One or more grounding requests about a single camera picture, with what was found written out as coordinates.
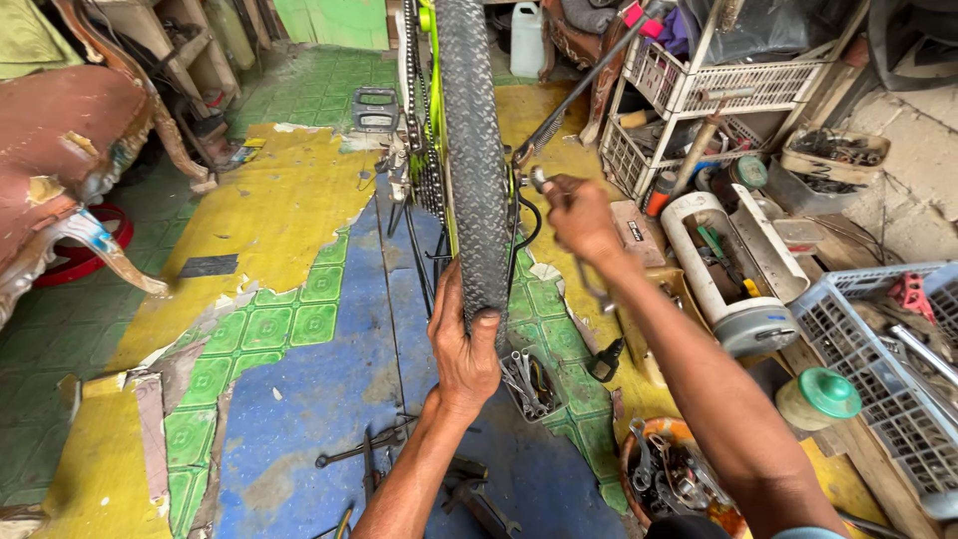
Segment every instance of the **white plastic crate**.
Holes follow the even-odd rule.
[[[878,340],[849,300],[881,298],[906,271],[942,329],[958,334],[958,264],[929,263],[826,273],[789,305],[826,365],[855,385],[862,414],[920,495],[958,491],[958,430]]]
[[[761,155],[765,141],[760,139],[751,129],[734,117],[727,117],[729,127],[752,139],[752,149],[746,152],[726,152],[713,155],[703,155],[699,162],[718,161],[730,163],[743,155]],[[645,195],[651,179],[661,171],[676,171],[682,164],[682,159],[661,160],[655,167],[651,166],[652,158],[642,154],[639,146],[628,137],[626,131],[619,125],[617,114],[609,116],[605,122],[605,134],[602,141],[602,156],[615,175],[616,183],[627,193],[631,193],[636,201]]]
[[[755,95],[729,101],[722,114],[790,110],[805,101],[806,92],[824,60],[776,61],[701,67],[690,73],[688,62],[679,62],[662,45],[643,47],[636,37],[628,48],[623,74],[655,107],[662,118],[692,118],[716,110],[718,101],[703,102],[701,90],[753,87]]]

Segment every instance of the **green wall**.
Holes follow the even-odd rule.
[[[385,0],[273,0],[294,43],[389,49]]]

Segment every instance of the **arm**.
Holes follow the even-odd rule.
[[[458,259],[453,261],[440,277],[427,329],[439,384],[426,396],[416,430],[356,523],[354,538],[422,537],[466,428],[499,387],[498,327],[499,314],[489,309],[475,317],[471,337],[466,335],[462,274]]]
[[[625,302],[698,445],[755,536],[810,526],[847,537],[811,463],[768,397],[625,253],[602,188],[559,176],[545,191],[553,206],[549,223],[561,243]]]

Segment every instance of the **green tiled floor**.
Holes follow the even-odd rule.
[[[167,158],[143,182],[106,198],[133,221],[130,260],[153,273],[198,204],[189,179]],[[69,432],[70,411],[59,401],[57,382],[70,373],[89,380],[103,372],[144,295],[103,268],[17,302],[0,331],[0,504],[43,500]]]
[[[292,346],[332,340],[349,228],[337,233],[334,243],[319,250],[304,286],[281,294],[260,290],[245,307],[221,317],[210,332],[186,394],[164,422],[173,537],[186,537],[203,498],[219,394],[243,370],[275,363]],[[171,351],[201,337],[187,332]]]
[[[350,129],[350,102],[362,85],[397,88],[397,66],[392,53],[341,49],[320,45],[303,49],[265,51],[262,74],[257,67],[241,74],[244,96],[233,104],[226,119],[227,136],[242,138],[251,124],[289,122],[304,126]],[[492,75],[497,86],[533,84],[509,72],[509,55],[490,49]],[[576,79],[579,72],[559,59],[552,81]]]
[[[527,272],[533,261],[525,252],[519,252],[516,263],[520,271],[509,302],[510,341],[516,346],[542,346],[546,351],[543,360],[556,370],[569,398],[569,406],[549,416],[544,424],[553,434],[565,434],[572,440],[595,473],[605,501],[625,513],[608,391],[585,372],[591,356],[565,312],[558,279],[540,281]]]

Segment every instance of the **concrete wall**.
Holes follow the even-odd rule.
[[[884,213],[885,245],[907,262],[958,259],[958,88],[873,92],[842,128],[892,142],[845,215],[880,237]]]

